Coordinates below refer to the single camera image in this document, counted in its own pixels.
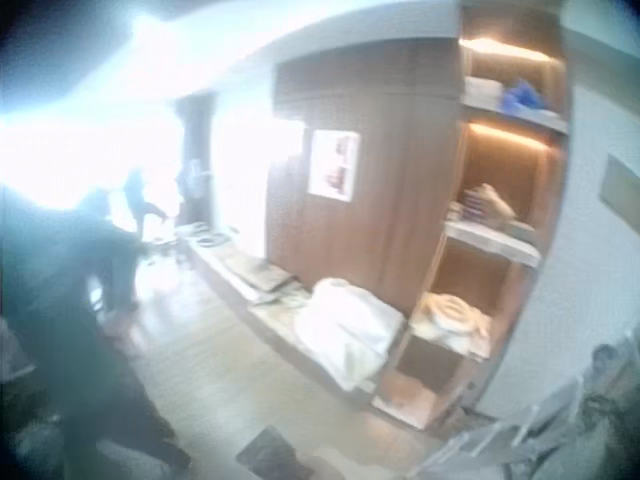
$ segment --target blue object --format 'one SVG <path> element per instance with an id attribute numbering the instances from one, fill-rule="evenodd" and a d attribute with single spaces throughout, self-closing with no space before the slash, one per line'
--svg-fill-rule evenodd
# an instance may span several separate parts
<path id="1" fill-rule="evenodd" d="M 504 95 L 502 95 L 500 110 L 502 110 L 507 115 L 517 114 L 519 106 L 520 104 L 518 103 L 518 99 L 513 93 L 505 92 Z"/>
<path id="2" fill-rule="evenodd" d="M 546 106 L 542 96 L 529 82 L 523 79 L 518 80 L 515 87 L 508 89 L 503 94 L 500 108 L 506 114 L 515 115 L 518 111 L 518 105 L 534 110 L 541 110 Z"/>

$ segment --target wooden floor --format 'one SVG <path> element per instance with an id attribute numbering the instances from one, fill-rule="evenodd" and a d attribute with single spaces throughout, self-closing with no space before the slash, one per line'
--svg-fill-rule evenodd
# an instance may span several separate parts
<path id="1" fill-rule="evenodd" d="M 360 464 L 406 471 L 441 445 L 355 408 L 293 368 L 190 267 L 141 267 L 135 366 L 195 459 L 194 478 L 255 479 L 236 454 L 275 426 L 296 448 L 338 450 Z"/>

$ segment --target person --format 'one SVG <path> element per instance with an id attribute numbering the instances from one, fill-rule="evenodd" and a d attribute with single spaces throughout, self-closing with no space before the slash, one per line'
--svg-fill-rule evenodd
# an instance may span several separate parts
<path id="1" fill-rule="evenodd" d="M 147 215 L 156 215 L 163 222 L 168 219 L 168 215 L 161 208 L 145 200 L 141 167 L 135 167 L 129 173 L 124 184 L 124 195 L 131 215 L 136 222 L 136 232 L 139 239 L 144 238 L 144 218 Z"/>
<path id="2" fill-rule="evenodd" d="M 104 188 L 94 188 L 80 201 L 77 208 L 93 213 L 100 218 L 108 219 L 111 216 L 109 192 Z"/>
<path id="3" fill-rule="evenodd" d="M 86 298 L 95 266 L 110 258 L 117 270 L 140 242 L 77 210 L 41 209 L 8 189 L 1 199 L 2 313 L 62 417 L 65 478 L 127 477 L 98 450 L 101 439 L 185 471 L 190 456 L 172 443 L 171 425 L 101 334 Z"/>

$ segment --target shelf lighting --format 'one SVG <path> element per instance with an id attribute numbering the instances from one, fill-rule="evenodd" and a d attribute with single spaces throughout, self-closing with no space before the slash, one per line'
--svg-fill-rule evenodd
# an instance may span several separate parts
<path id="1" fill-rule="evenodd" d="M 489 53 L 494 55 L 505 55 L 508 57 L 519 57 L 533 60 L 535 62 L 548 62 L 550 57 L 544 53 L 535 50 L 527 50 L 526 48 L 514 47 L 490 38 L 476 38 L 474 40 L 460 40 L 460 45 L 471 48 L 476 52 Z"/>
<path id="2" fill-rule="evenodd" d="M 548 148 L 544 143 L 538 142 L 537 140 L 533 140 L 529 137 L 523 137 L 522 135 L 516 135 L 515 133 L 505 132 L 504 130 L 498 130 L 497 128 L 487 127 L 486 125 L 480 125 L 478 123 L 469 124 L 471 130 L 476 133 L 480 133 L 482 135 L 491 135 L 493 137 L 504 138 L 505 140 L 510 140 L 512 142 L 517 142 L 522 145 L 527 145 L 531 148 L 536 148 L 538 150 L 544 150 Z"/>

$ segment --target framed picture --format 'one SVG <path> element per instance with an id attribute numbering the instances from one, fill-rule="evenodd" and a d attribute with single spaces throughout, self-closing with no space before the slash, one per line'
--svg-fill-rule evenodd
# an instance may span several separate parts
<path id="1" fill-rule="evenodd" d="M 309 193 L 350 202 L 353 198 L 360 135 L 316 130 L 311 142 Z"/>

